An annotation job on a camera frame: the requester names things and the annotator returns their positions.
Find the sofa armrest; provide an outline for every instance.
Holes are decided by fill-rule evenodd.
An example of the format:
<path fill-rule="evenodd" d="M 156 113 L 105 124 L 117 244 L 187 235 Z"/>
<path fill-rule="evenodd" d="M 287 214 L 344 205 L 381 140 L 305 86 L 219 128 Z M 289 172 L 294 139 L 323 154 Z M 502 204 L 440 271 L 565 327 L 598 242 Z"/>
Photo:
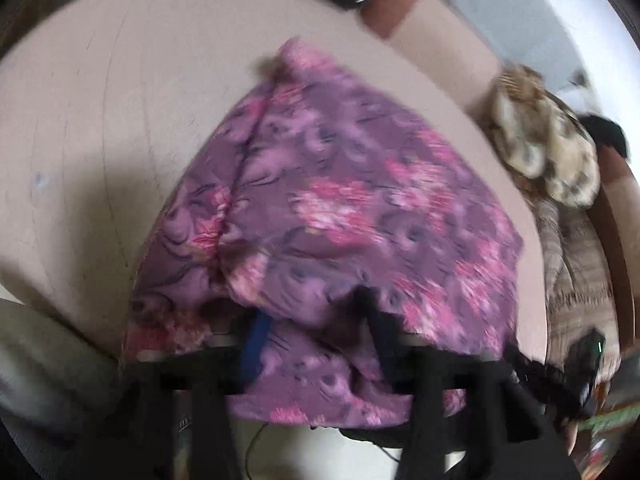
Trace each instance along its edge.
<path fill-rule="evenodd" d="M 587 215 L 600 239 L 609 265 L 611 288 L 618 319 L 620 352 L 627 352 L 632 350 L 636 344 L 634 296 L 616 220 L 607 195 L 602 188 L 593 206 L 587 210 Z"/>
<path fill-rule="evenodd" d="M 418 0 L 367 0 L 360 9 L 362 22 L 388 40 Z"/>

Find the pink flower pattern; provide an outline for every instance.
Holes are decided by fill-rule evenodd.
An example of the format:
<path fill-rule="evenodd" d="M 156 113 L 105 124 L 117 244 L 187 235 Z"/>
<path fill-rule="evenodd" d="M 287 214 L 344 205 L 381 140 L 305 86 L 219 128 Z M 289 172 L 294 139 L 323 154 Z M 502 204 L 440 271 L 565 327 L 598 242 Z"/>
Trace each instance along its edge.
<path fill-rule="evenodd" d="M 308 424 L 309 420 L 300 407 L 294 404 L 286 408 L 276 408 L 269 416 L 269 420 L 275 424 Z"/>
<path fill-rule="evenodd" d="M 206 346 L 211 327 L 236 315 L 224 312 L 229 301 L 212 310 L 216 298 L 231 298 L 238 309 L 277 303 L 290 314 L 273 321 L 260 377 L 229 399 L 234 415 L 279 424 L 401 424 L 411 397 L 379 387 L 372 348 L 334 299 L 371 283 L 385 291 L 384 305 L 402 316 L 405 330 L 451 351 L 499 354 L 515 330 L 521 240 L 490 190 L 417 114 L 298 40 L 279 61 L 273 79 L 216 129 L 153 233 L 124 357 Z M 255 161 L 251 179 L 243 179 L 247 156 Z M 305 232 L 313 236 L 298 236 Z M 187 281 L 187 266 L 203 279 Z M 323 338 L 334 330 L 339 336 L 320 346 L 306 328 L 325 314 Z M 447 414 L 464 402 L 461 390 L 444 393 Z"/>
<path fill-rule="evenodd" d="M 205 261 L 212 260 L 218 252 L 223 221 L 231 202 L 229 190 L 224 186 L 218 188 L 210 198 L 218 206 L 216 213 L 210 219 L 196 220 L 197 234 L 190 241 L 194 252 Z"/>
<path fill-rule="evenodd" d="M 363 182 L 338 184 L 316 178 L 307 191 L 299 193 L 294 208 L 308 227 L 324 232 L 335 244 L 347 245 L 378 240 L 366 214 L 370 200 Z"/>
<path fill-rule="evenodd" d="M 269 255 L 263 251 L 242 261 L 227 277 L 231 290 L 248 305 L 257 305 Z"/>

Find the black cable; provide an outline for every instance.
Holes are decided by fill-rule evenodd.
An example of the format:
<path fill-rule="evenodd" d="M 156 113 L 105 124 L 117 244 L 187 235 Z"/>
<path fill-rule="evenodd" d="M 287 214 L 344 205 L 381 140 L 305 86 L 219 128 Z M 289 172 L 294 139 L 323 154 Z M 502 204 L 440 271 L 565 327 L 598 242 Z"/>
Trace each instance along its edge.
<path fill-rule="evenodd" d="M 256 442 L 258 442 L 258 439 L 260 438 L 260 435 L 264 431 L 264 428 L 266 428 L 268 425 L 269 423 L 265 422 L 260 428 L 260 430 L 255 432 L 255 435 L 251 439 L 251 442 L 249 443 L 249 446 L 246 449 L 246 453 L 244 454 L 244 473 L 246 474 L 246 477 L 249 480 L 254 480 L 253 478 L 251 478 L 251 475 L 249 474 L 249 453 L 251 453 L 254 450 L 254 446 Z"/>
<path fill-rule="evenodd" d="M 378 444 L 374 444 L 374 446 L 376 446 L 380 451 L 382 451 L 385 455 L 387 455 L 391 460 L 393 460 L 395 463 L 400 463 L 400 461 L 393 456 L 391 453 L 389 453 L 385 448 L 383 448 L 382 446 L 379 446 Z"/>

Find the white wall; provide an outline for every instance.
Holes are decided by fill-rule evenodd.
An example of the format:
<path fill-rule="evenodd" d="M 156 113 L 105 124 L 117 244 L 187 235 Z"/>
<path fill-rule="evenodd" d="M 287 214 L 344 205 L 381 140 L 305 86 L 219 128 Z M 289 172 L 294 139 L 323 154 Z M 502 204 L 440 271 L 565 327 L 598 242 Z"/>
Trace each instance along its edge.
<path fill-rule="evenodd" d="M 640 50 L 607 0 L 548 0 L 584 61 L 603 115 L 626 133 L 640 177 Z"/>

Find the patterned blanket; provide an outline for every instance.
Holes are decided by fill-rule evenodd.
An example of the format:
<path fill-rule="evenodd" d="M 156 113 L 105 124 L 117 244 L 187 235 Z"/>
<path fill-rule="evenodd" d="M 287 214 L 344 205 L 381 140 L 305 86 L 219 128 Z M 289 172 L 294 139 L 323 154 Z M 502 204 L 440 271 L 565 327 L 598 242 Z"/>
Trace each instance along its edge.
<path fill-rule="evenodd" d="M 488 187 L 417 114 L 290 40 L 226 117 L 146 247 L 126 360 L 196 351 L 245 307 L 275 320 L 238 416 L 380 427 L 410 397 L 383 383 L 356 285 L 441 348 L 514 338 L 522 241 Z M 462 403 L 445 395 L 448 412 Z"/>

